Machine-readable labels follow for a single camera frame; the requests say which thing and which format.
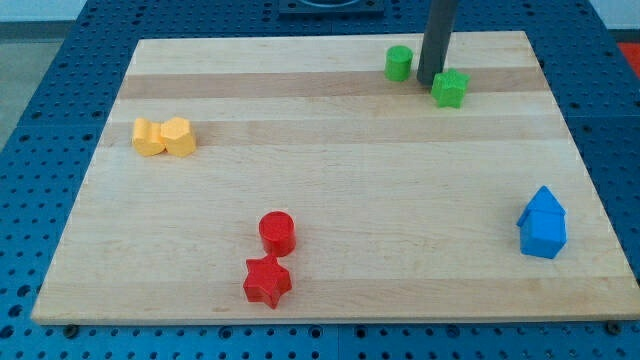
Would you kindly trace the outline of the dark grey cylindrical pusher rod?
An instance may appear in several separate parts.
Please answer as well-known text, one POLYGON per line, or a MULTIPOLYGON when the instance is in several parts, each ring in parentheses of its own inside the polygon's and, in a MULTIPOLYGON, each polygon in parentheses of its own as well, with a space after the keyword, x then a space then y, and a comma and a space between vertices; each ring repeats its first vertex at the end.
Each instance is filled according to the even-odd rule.
POLYGON ((422 40, 417 80, 432 85, 444 68, 459 0, 432 0, 422 40))

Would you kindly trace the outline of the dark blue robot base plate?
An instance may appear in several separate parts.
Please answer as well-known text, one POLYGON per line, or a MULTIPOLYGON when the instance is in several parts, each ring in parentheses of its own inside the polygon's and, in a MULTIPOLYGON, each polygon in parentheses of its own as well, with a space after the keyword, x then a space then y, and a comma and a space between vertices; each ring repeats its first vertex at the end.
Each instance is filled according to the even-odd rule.
POLYGON ((278 0, 278 15, 335 16, 354 14, 383 14, 386 0, 278 0))

